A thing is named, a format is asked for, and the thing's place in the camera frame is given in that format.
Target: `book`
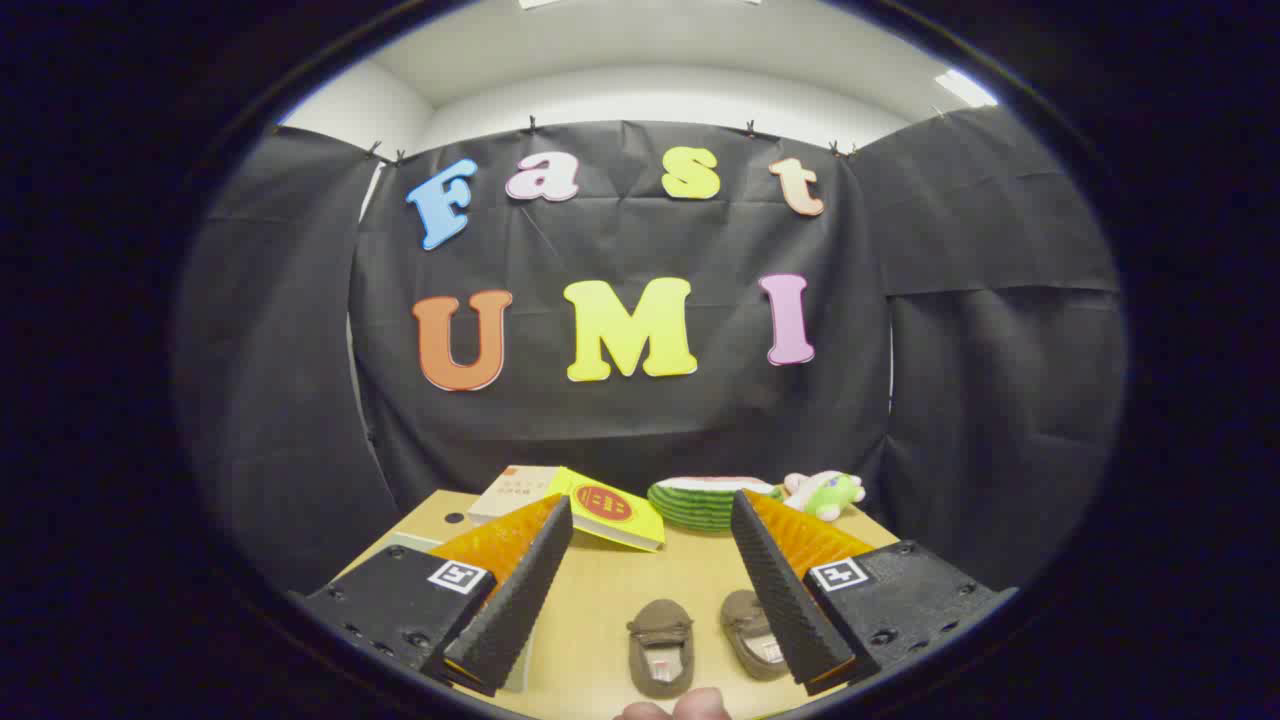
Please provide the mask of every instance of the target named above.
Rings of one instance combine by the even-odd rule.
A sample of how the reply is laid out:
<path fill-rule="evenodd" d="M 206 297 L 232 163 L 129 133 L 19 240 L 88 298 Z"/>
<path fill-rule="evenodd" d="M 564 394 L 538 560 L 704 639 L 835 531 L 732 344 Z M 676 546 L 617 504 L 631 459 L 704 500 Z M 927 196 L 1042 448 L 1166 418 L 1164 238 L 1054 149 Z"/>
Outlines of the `book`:
<path fill-rule="evenodd" d="M 657 552 L 667 539 L 662 515 L 648 500 L 564 466 L 511 465 L 467 515 L 484 524 L 552 493 L 570 497 L 575 529 L 649 552 Z"/>
<path fill-rule="evenodd" d="M 540 465 L 508 465 L 486 491 L 467 509 L 476 525 L 520 510 L 547 497 L 559 468 Z"/>

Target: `white book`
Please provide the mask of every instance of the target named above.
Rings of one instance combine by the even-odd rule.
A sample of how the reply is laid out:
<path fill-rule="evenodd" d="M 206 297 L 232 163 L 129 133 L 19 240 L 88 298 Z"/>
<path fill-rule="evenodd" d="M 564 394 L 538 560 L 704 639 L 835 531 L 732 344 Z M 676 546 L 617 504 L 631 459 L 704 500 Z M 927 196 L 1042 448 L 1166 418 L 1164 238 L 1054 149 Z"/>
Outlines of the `white book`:
<path fill-rule="evenodd" d="M 467 516 L 476 525 L 483 525 L 536 502 L 547 497 L 557 471 L 559 468 L 556 466 L 511 465 L 471 505 Z"/>

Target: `hand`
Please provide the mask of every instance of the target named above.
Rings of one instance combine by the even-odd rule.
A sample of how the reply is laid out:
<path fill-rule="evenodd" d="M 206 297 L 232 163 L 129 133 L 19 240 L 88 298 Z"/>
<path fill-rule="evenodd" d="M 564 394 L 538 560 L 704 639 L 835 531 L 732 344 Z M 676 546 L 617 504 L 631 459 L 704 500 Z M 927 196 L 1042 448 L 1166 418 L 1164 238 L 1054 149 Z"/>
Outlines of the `hand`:
<path fill-rule="evenodd" d="M 689 691 L 676 702 L 675 712 L 652 702 L 632 702 L 613 720 L 733 720 L 724 710 L 724 700 L 716 688 Z"/>

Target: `black curtain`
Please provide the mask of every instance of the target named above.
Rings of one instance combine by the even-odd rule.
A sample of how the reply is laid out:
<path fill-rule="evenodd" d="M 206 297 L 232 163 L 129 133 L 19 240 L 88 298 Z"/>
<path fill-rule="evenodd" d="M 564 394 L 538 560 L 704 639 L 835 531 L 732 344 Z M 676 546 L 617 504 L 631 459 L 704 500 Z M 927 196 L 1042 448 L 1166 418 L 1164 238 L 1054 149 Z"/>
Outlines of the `black curtain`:
<path fill-rule="evenodd" d="M 719 193 L 675 200 L 660 184 L 673 146 L 717 158 Z M 564 202 L 504 192 L 517 161 L 540 151 L 581 161 Z M 797 158 L 817 173 L 817 218 L 792 211 L 768 165 Z M 467 227 L 431 251 L 406 196 L 460 159 Z M 860 474 L 874 511 L 877 455 L 888 414 L 888 307 L 863 192 L 847 159 L 827 149 L 727 128 L 598 122 L 483 137 L 407 159 L 381 176 L 361 225 L 351 283 L 355 355 L 378 455 L 402 507 L 435 488 L 481 492 L 508 464 L 568 465 L 643 495 L 672 475 L 754 475 L 838 468 Z M 804 314 L 817 357 L 767 360 L 773 327 L 762 275 L 808 281 Z M 605 281 L 628 310 L 646 283 L 685 278 L 698 370 L 653 378 L 641 369 L 575 383 L 573 307 L 563 290 Z M 479 352 L 468 307 L 477 291 L 513 295 L 506 366 L 476 392 L 433 387 L 419 366 L 411 307 L 453 296 L 454 360 Z"/>
<path fill-rule="evenodd" d="M 174 328 L 178 415 L 212 519 L 310 592 L 399 518 L 364 438 L 347 346 L 356 223 L 376 160 L 265 137 L 212 204 Z"/>
<path fill-rule="evenodd" d="M 992 587 L 1025 584 L 1096 495 L 1120 416 L 1106 241 L 1000 108 L 911 126 L 851 167 L 892 314 L 884 520 Z"/>
<path fill-rule="evenodd" d="M 714 152 L 714 199 L 667 196 L 673 146 Z M 581 161 L 579 195 L 509 199 L 517 161 L 549 150 Z M 792 156 L 817 173 L 817 218 L 768 172 Z M 424 251 L 406 197 L 463 158 L 479 165 L 458 210 L 468 225 Z M 997 588 L 1028 582 L 1097 489 L 1124 389 L 1117 282 L 1087 202 L 1004 109 L 851 158 L 678 123 L 475 138 L 385 168 L 357 228 L 372 168 L 311 133 L 269 137 L 210 213 L 186 283 L 184 429 L 219 521 L 283 587 L 324 583 L 435 489 L 481 492 L 508 464 L 568 465 L 639 495 L 672 475 L 846 469 L 873 518 Z M 765 359 L 758 279 L 773 273 L 809 283 L 808 364 Z M 571 382 L 564 287 L 605 281 L 632 309 L 672 275 L 692 286 L 698 372 Z M 467 301 L 494 288 L 513 295 L 502 374 L 477 392 L 434 387 L 413 304 L 458 299 L 466 364 L 479 352 Z"/>

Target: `foam letter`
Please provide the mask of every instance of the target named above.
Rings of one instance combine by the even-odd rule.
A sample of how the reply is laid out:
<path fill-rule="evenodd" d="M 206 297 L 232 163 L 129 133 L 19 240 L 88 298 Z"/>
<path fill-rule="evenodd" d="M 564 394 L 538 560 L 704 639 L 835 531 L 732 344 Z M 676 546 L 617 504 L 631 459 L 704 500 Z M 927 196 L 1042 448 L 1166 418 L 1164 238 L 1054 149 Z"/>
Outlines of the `foam letter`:
<path fill-rule="evenodd" d="M 672 147 L 662 156 L 662 188 L 672 197 L 705 200 L 719 192 L 716 156 L 705 147 Z"/>
<path fill-rule="evenodd" d="M 404 199 L 417 206 L 417 214 L 422 218 L 422 227 L 426 229 L 422 250 L 439 247 L 467 227 L 467 217 L 454 215 L 451 205 L 466 208 L 471 204 L 471 187 L 462 178 L 474 176 L 476 169 L 475 160 L 458 160 L 443 173 L 415 187 Z M 449 187 L 445 188 L 444 183 L 449 183 Z"/>
<path fill-rule="evenodd" d="M 502 373 L 503 310 L 511 305 L 506 290 L 486 290 L 471 296 L 471 307 L 480 315 L 480 355 L 470 365 L 453 361 L 449 325 L 458 309 L 454 297 L 428 297 L 413 305 L 417 318 L 417 354 L 422 374 L 440 389 L 480 389 Z"/>
<path fill-rule="evenodd" d="M 689 281 L 680 278 L 649 281 L 635 314 L 628 315 L 607 282 L 582 281 L 566 287 L 564 299 L 573 304 L 577 323 L 577 357 L 568 366 L 568 379 L 591 382 L 609 377 L 609 364 L 600 357 L 602 341 L 626 377 L 635 373 L 645 341 L 649 341 L 646 374 L 687 375 L 696 370 L 698 359 L 689 354 L 685 332 L 685 299 L 690 290 Z"/>
<path fill-rule="evenodd" d="M 813 170 L 800 167 L 800 160 L 787 158 L 769 165 L 769 172 L 778 176 L 782 182 L 782 199 L 792 210 L 801 215 L 820 215 L 822 200 L 815 200 L 809 195 L 810 182 L 818 182 L 818 176 Z"/>
<path fill-rule="evenodd" d="M 524 172 L 507 181 L 507 195 L 516 200 L 545 197 L 552 202 L 577 195 L 577 158 L 568 152 L 539 152 L 530 155 L 516 167 Z"/>
<path fill-rule="evenodd" d="M 809 284 L 800 275 L 764 275 L 760 287 L 769 295 L 773 310 L 773 347 L 769 363 L 797 365 L 813 360 L 813 346 L 805 340 L 800 292 Z"/>

